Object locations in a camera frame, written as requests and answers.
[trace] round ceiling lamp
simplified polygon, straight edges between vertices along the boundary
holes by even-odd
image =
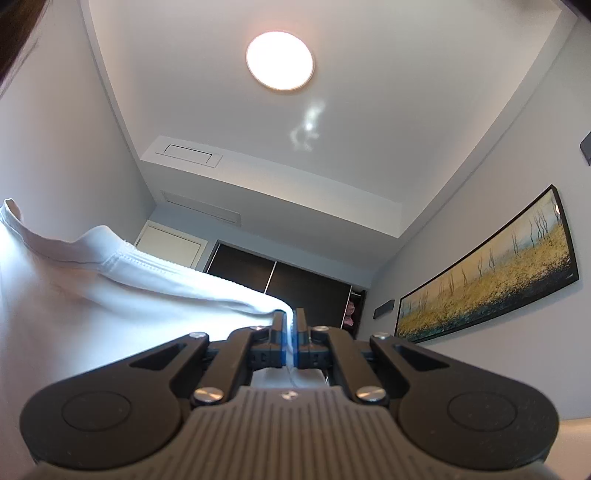
[[[299,38],[286,32],[259,35],[246,49],[248,69],[263,85],[274,90],[304,86],[314,72],[314,59]]]

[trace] dark wardrobe door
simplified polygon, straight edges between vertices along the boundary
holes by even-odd
[[[268,258],[220,244],[207,273],[264,292],[274,264]]]
[[[308,325],[340,328],[351,286],[277,262],[267,295],[306,311]]]

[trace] hair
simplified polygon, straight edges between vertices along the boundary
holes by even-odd
[[[47,0],[0,0],[0,87],[22,65],[21,54],[45,10]]]

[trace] air vent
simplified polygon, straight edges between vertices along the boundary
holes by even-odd
[[[180,195],[176,195],[174,193],[162,192],[162,195],[164,195],[164,198],[168,203],[174,203],[175,205],[190,208],[196,212],[204,213],[205,215],[209,215],[211,217],[217,218],[218,220],[223,220],[224,222],[232,223],[237,226],[242,225],[240,213],[209,205],[208,203],[203,203],[198,200],[181,197]]]
[[[157,150],[157,154],[166,155],[167,157],[180,158],[206,167],[215,168],[222,159],[222,156],[215,153],[204,152],[194,148],[181,147],[180,145],[168,144],[164,149]]]

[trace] landscape painting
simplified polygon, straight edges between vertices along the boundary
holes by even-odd
[[[412,342],[518,309],[579,279],[554,186],[443,273],[403,297],[395,335]]]

